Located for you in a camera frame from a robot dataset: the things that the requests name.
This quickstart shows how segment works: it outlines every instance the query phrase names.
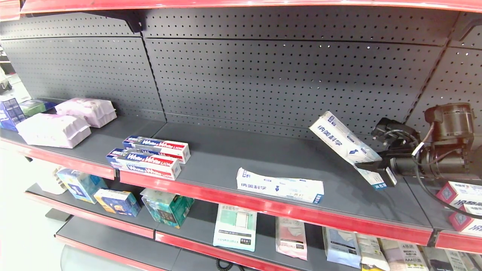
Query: boxed product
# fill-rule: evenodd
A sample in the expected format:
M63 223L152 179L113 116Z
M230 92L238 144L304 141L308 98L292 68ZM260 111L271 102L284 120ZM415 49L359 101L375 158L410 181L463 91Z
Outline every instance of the boxed product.
M316 134L324 143L334 150L345 161L353 165L355 169L375 188L382 190L387 187L379 173L360 169L356 163L380 161L382 158L368 145L359 140L342 122L340 122L330 111L326 111L311 127L310 130ZM397 179L389 168L386 168L393 185Z
M360 248L355 233L323 227L326 260L360 268Z
M362 270L390 271L387 260L380 249L378 238L357 233L358 246L361 252Z
M73 148L91 134L84 119L73 116L36 114L17 125L29 145Z
M464 204L459 209L469 214L482 216L482 206ZM449 220L456 231L482 236L482 219L454 212L449 216Z
M448 181L437 198L457 208L464 204L482 206L482 186Z
M302 221L276 217L276 252L307 260L305 224Z
M253 252L258 213L237 206L219 204L214 226L213 246Z
M26 119L15 98L0 101L0 128L18 132L16 126Z
M307 203L318 204L324 195L322 181L266 177L249 172L242 167L238 170L236 181L240 190Z
M381 239L390 270L428 271L428 265L416 244Z
M99 189L94 197L109 213L136 217L141 210L131 192Z
M94 194L101 188L107 188L106 183L101 177L78 170L62 168L57 172L57 176L76 199L88 203L96 204L97 200Z
M169 180L176 180L181 172L177 158L158 154L128 150L118 155L115 159L122 165L121 169Z
M141 192L142 202L152 218L177 229L181 228L194 199L146 188Z
M83 117L92 127L100 128L117 117L111 101L73 98L55 106L58 115Z
M126 149L139 149L152 154L177 158L181 164L185 164L191 157L189 145L182 142L132 135L123 141L123 145Z

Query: mask package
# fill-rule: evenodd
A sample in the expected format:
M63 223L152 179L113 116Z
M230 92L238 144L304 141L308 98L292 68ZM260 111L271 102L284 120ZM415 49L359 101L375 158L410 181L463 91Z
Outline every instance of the mask package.
M219 204L213 246L254 252L258 213L241 207Z
M307 260L308 249L304 222L276 217L276 252Z

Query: red shelf edge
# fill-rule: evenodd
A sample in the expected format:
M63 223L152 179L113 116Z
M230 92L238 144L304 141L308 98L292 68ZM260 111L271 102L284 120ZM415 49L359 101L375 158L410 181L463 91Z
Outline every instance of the red shelf edge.
M109 166L102 166L87 161L77 160L69 156L53 153L46 150L37 149L28 145L23 145L18 142L10 141L5 138L0 138L2 141L1 148L9 151L19 153L21 155L49 161L61 166L86 172L99 177L114 179L114 169Z
M264 271L295 271L294 269L280 266L274 263L258 260L249 256L237 254L231 251L217 248L210 245L200 244L180 237L165 234L156 231L155 240L161 243L174 245L180 248L188 249L197 253L219 258L225 261L233 262L242 266Z
M366 235L419 245L427 245L433 232L433 229L427 229L420 226L412 226L409 228L401 223L397 225L396 222L388 224L384 221L364 220L358 217L349 217L343 214L314 210L125 171L120 171L120 181L126 184L181 194L183 196L203 201L240 206L272 216L290 217L320 226L355 231Z
M98 248L95 248L95 247L92 247L92 246L89 246L89 245L86 245L86 244L79 243L79 242L74 241L72 239L62 237L60 235L56 235L55 238L57 240L65 243L65 244L67 244L67 245L70 245L70 246L74 247L74 248L78 248L78 249L83 250L85 252L89 252L89 253L92 253L92 254L107 258L109 260L113 260L113 261L128 265L128 266L136 267L136 268L139 268L140 270L165 271L164 269L160 269L160 268L153 267L153 266L145 264L145 263L141 263L141 262L138 262L138 261L127 259L127 258L124 258L122 256L115 255L115 254L109 253L107 251L104 251L104 250L101 250L101 249L98 249Z
M25 192L25 195L36 202L46 204L52 208L55 208L59 211L74 215L76 217L81 217L96 223L100 223L109 227L113 227L119 230L124 230L127 232L135 233L144 237L152 238L154 235L153 229L144 228L138 225L134 225L128 222L120 221L114 218L105 217L99 214L95 214L77 207L70 206L68 204L64 204L49 198L45 198L42 196L38 196L36 194L32 194L30 192Z

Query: store shelf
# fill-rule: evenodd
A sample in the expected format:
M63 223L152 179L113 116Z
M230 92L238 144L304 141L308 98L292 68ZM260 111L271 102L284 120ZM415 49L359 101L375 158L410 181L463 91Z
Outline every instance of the store shelf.
M427 195L415 178L405 177L405 180L417 201L420 203L420 206L422 206L424 212L427 214L433 228L438 231L435 247L482 254L481 236L461 234L455 231L449 221L449 216L453 211L444 208L440 203ZM437 189L434 187L428 188L432 193L437 192Z
M24 156L53 162L104 178L114 179L114 169L106 155L114 148L122 148L122 141L131 135L152 136L164 122L134 117L118 117L102 128L91 128L92 134L73 149L30 146L14 131L1 129L3 149Z
M177 180L121 171L121 182L422 245L432 233L406 183L375 191L321 141L178 123L166 124L154 137L189 143L192 156ZM240 167L265 176L322 180L325 196L318 206L237 190Z
M275 217L262 213L257 218L254 252L213 246L217 210L217 204L198 200L180 229L160 223L156 230L156 240L258 270L314 271L320 267L331 271L356 270L326 260L321 227L313 224L305 224L308 261L277 253Z
M138 194L143 188L135 191L132 187L126 187L120 183L113 184L114 190L127 190ZM106 212L100 204L92 204L78 200L66 191L61 195L44 192L37 184L31 186L25 192L26 196L34 201L46 204L57 210L81 217L106 226L135 233L148 238L154 237L154 229L159 224L152 219L149 211L142 206L141 212L136 217L123 216Z

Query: pink packaging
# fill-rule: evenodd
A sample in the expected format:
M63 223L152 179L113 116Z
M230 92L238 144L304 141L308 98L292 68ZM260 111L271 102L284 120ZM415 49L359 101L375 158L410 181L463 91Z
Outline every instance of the pink packaging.
M276 217L276 252L307 260L304 222Z

